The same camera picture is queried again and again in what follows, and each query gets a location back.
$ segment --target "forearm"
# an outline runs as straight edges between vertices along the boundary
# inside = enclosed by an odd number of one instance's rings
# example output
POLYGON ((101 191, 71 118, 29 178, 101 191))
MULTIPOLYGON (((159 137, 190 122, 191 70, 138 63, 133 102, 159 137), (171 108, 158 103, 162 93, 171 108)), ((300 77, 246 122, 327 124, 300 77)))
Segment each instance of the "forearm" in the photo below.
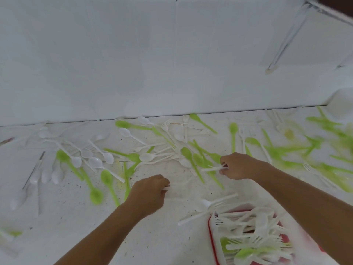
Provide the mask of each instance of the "forearm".
POLYGON ((108 265, 140 219, 128 205, 122 204, 55 265, 108 265))
POLYGON ((353 207, 273 166, 253 176, 339 264, 351 264, 353 207))

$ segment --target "dark brown object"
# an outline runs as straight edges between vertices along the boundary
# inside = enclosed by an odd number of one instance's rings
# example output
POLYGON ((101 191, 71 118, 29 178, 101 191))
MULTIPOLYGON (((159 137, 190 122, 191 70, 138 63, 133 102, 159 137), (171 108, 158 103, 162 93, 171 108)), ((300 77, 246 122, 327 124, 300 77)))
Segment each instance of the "dark brown object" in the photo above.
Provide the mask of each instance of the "dark brown object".
POLYGON ((319 3, 353 17, 353 0, 319 0, 319 3))

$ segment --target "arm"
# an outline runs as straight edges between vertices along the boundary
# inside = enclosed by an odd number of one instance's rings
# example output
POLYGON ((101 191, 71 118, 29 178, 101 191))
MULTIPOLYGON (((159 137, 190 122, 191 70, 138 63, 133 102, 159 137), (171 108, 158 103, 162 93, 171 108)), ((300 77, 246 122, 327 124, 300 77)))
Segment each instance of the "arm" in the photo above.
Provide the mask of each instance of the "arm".
POLYGON ((108 265, 132 228, 163 206, 168 185, 162 175, 135 182, 127 200, 55 265, 108 265))
POLYGON ((220 158, 220 174, 249 178, 268 191, 301 227, 339 264, 352 263, 353 207, 272 165, 248 155, 220 158))

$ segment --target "wall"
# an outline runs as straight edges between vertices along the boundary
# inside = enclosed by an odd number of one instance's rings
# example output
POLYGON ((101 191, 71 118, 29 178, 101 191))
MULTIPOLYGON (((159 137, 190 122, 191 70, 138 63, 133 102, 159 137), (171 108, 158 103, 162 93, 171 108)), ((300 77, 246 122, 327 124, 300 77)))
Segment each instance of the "wall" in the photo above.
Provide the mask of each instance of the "wall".
POLYGON ((0 0, 0 125, 317 105, 352 86, 353 27, 304 0, 0 0))

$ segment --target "hand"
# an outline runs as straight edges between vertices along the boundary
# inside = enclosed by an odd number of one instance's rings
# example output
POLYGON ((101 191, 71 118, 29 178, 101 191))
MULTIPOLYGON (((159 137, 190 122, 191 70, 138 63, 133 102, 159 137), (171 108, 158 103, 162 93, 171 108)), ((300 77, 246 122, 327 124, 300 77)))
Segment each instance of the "hand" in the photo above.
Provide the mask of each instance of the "hand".
POLYGON ((128 205, 138 218, 143 219, 160 209, 164 204, 169 180, 162 175, 155 175, 135 182, 124 204, 128 205))
POLYGON ((254 178, 267 169, 270 164, 257 160, 247 154, 232 153, 220 158, 221 164, 226 164, 228 169, 220 170, 221 175, 231 179, 254 178))

